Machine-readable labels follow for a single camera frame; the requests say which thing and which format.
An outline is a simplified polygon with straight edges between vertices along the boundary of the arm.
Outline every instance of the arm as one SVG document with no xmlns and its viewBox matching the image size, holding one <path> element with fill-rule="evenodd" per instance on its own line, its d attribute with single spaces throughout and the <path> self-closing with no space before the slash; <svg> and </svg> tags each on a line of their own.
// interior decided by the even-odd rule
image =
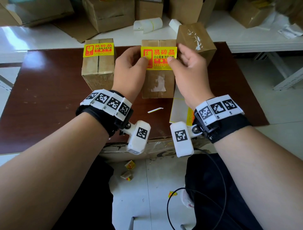
<svg viewBox="0 0 303 230">
<path fill-rule="evenodd" d="M 168 63 L 187 105 L 194 110 L 215 97 L 209 87 L 206 61 L 184 45 L 178 48 L 184 64 L 173 58 Z M 214 145 L 265 230 L 302 228 L 303 161 L 251 126 Z"/>
<path fill-rule="evenodd" d="M 139 52 L 130 48 L 116 60 L 112 89 L 131 103 L 148 62 L 141 58 L 132 66 Z M 82 113 L 0 167 L 0 229 L 51 229 L 108 137 L 94 117 Z"/>
</svg>

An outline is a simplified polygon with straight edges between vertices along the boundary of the person's leg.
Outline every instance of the person's leg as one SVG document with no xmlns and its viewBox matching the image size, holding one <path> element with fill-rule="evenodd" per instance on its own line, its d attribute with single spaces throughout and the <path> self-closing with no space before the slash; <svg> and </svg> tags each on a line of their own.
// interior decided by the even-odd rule
<svg viewBox="0 0 303 230">
<path fill-rule="evenodd" d="M 243 200 L 220 156 L 211 154 L 211 157 L 223 174 L 227 190 L 225 213 L 216 229 L 261 230 L 261 226 Z M 202 192 L 223 208 L 225 192 L 222 177 L 206 154 L 195 154 L 188 158 L 185 187 Z M 220 218 L 222 209 L 201 194 L 189 190 L 187 192 L 195 203 L 197 223 L 194 229 L 213 229 Z"/>
<path fill-rule="evenodd" d="M 113 172 L 114 169 L 98 156 L 52 229 L 84 227 L 84 229 L 114 230 L 112 225 L 113 195 L 108 185 Z"/>
</svg>

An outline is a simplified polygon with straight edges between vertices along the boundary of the person's left forearm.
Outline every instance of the person's left forearm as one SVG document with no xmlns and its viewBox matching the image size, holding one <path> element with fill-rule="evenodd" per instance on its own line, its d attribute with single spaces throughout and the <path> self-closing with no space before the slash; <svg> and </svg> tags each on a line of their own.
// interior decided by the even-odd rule
<svg viewBox="0 0 303 230">
<path fill-rule="evenodd" d="M 82 113 L 0 167 L 0 229 L 50 229 L 107 140 Z"/>
</svg>

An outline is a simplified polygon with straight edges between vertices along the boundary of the forearm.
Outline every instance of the forearm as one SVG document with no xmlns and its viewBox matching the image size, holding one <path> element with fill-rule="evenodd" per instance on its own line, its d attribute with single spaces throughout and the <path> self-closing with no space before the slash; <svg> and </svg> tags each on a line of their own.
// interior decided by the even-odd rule
<svg viewBox="0 0 303 230">
<path fill-rule="evenodd" d="M 302 228 L 300 159 L 251 126 L 224 137 L 215 148 L 264 230 Z"/>
<path fill-rule="evenodd" d="M 107 140 L 82 113 L 0 167 L 0 229 L 50 229 Z"/>
</svg>

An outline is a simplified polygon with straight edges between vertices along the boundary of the black cable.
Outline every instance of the black cable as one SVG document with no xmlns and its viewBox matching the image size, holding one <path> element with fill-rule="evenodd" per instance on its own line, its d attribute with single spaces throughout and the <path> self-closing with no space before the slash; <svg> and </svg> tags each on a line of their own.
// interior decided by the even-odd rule
<svg viewBox="0 0 303 230">
<path fill-rule="evenodd" d="M 212 159 L 212 157 L 211 157 L 206 151 L 204 151 L 204 150 L 202 150 L 202 149 L 198 149 L 198 148 L 194 148 L 194 150 L 198 150 L 198 151 L 201 151 L 201 152 L 205 153 L 205 154 L 212 160 L 212 162 L 216 165 L 217 169 L 219 170 L 219 173 L 220 173 L 220 175 L 221 175 L 221 177 L 222 177 L 222 180 L 223 180 L 224 192 L 225 192 L 224 206 L 223 206 L 223 208 L 221 208 L 220 205 L 218 205 L 216 202 L 214 202 L 214 201 L 213 201 L 211 198 L 209 198 L 207 195 L 205 195 L 205 194 L 203 194 L 203 193 L 201 193 L 201 192 L 199 192 L 199 191 L 197 191 L 197 190 L 195 190 L 195 189 L 191 189 L 191 188 L 178 188 L 177 190 L 175 190 L 175 191 L 170 195 L 170 197 L 169 197 L 169 199 L 168 199 L 168 201 L 167 201 L 167 208 L 166 208 L 166 211 L 167 211 L 167 218 L 168 218 L 168 221 L 169 221 L 169 223 L 170 223 L 170 225 L 171 225 L 171 227 L 172 227 L 173 230 L 176 230 L 176 229 L 172 226 L 172 223 L 171 223 L 170 218 L 169 218 L 169 214 L 168 214 L 168 204 L 169 204 L 169 201 L 170 201 L 171 197 L 173 196 L 173 194 L 174 194 L 175 192 L 181 190 L 181 189 L 187 189 L 187 190 L 190 190 L 190 191 L 197 192 L 197 193 L 199 193 L 199 194 L 205 196 L 205 197 L 208 198 L 209 200 L 211 200 L 214 204 L 216 204 L 218 207 L 220 207 L 220 208 L 222 209 L 222 214 L 221 214 L 221 216 L 220 216 L 218 222 L 216 223 L 216 225 L 212 228 L 212 230 L 214 230 L 214 229 L 218 226 L 218 224 L 220 223 L 220 221 L 221 221 L 221 219 L 222 219 L 222 217 L 223 217 L 224 211 L 225 211 L 226 200 L 227 200 L 227 192 L 226 192 L 225 180 L 224 180 L 223 174 L 222 174 L 222 172 L 221 172 L 219 166 L 216 164 L 216 162 Z"/>
</svg>

